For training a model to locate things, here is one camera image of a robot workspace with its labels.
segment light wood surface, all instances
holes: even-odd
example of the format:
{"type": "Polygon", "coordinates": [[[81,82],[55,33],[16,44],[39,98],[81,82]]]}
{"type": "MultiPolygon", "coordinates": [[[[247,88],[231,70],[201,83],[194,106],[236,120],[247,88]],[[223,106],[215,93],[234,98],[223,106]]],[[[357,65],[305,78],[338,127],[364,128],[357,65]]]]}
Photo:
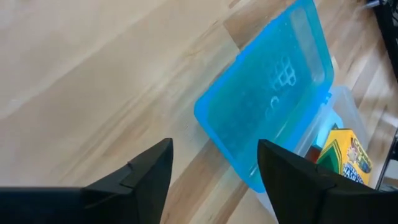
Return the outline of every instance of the light wood surface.
{"type": "MultiPolygon", "coordinates": [[[[174,139],[162,223],[274,223],[193,116],[195,100],[293,0],[0,1],[0,184],[86,185],[174,139]]],[[[317,0],[371,142],[398,127],[397,82],[363,1],[317,0]]]]}

